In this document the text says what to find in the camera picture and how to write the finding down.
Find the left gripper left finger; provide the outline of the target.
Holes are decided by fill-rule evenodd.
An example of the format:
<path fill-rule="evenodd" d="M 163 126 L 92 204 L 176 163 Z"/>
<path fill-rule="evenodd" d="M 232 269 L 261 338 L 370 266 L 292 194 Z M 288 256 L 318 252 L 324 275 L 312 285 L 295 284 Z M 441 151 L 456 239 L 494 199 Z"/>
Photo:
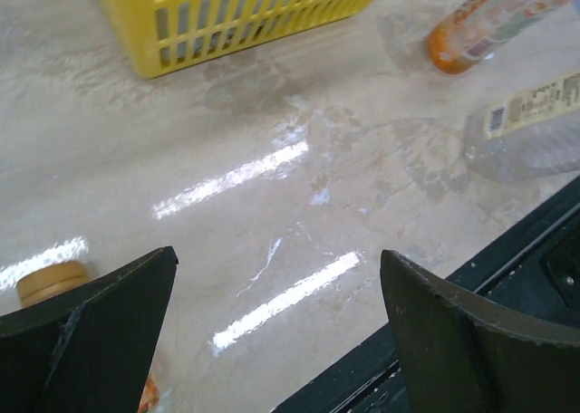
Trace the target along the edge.
<path fill-rule="evenodd" d="M 178 263 L 161 247 L 2 316 L 2 411 L 137 412 Z"/>

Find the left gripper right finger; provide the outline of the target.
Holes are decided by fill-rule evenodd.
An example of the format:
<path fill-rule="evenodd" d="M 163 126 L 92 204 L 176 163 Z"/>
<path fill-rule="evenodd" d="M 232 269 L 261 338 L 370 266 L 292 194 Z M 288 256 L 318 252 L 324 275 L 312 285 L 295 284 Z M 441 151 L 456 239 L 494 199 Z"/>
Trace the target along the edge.
<path fill-rule="evenodd" d="M 382 295 L 414 412 L 576 412 L 579 331 L 494 303 L 395 251 Z"/>

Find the small orange juice bottle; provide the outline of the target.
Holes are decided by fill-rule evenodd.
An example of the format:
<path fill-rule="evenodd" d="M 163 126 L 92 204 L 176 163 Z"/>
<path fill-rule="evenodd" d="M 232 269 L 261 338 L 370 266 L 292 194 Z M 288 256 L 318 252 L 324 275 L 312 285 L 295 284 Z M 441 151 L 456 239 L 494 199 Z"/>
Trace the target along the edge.
<path fill-rule="evenodd" d="M 91 280 L 85 265 L 77 260 L 47 265 L 22 277 L 16 291 L 22 308 L 38 304 L 68 292 Z M 160 391 L 151 373 L 141 394 L 138 412 L 149 412 L 158 405 Z"/>

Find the clear water bottle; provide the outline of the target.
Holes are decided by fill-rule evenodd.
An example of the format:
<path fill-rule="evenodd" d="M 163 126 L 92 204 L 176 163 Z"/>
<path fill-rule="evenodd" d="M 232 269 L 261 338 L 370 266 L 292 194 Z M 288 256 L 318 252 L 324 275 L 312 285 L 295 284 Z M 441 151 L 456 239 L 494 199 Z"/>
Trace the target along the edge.
<path fill-rule="evenodd" d="M 475 109 L 464 158 L 484 178 L 516 182 L 579 169 L 579 73 Z"/>

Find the orange label tea bottle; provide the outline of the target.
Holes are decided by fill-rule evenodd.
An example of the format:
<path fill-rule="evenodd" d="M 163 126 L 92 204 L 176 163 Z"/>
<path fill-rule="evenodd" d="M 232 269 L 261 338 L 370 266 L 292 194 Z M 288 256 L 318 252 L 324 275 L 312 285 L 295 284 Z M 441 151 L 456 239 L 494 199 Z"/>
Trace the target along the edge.
<path fill-rule="evenodd" d="M 429 34 L 433 64 L 460 74 L 572 0 L 467 0 Z"/>

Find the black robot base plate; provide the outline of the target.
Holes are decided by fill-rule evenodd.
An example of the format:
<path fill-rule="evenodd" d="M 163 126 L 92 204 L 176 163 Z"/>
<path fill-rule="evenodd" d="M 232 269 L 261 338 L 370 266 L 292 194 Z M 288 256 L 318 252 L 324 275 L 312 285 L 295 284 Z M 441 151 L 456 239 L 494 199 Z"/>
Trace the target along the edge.
<path fill-rule="evenodd" d="M 440 278 L 381 255 L 387 323 L 282 412 L 576 412 L 579 184 Z"/>

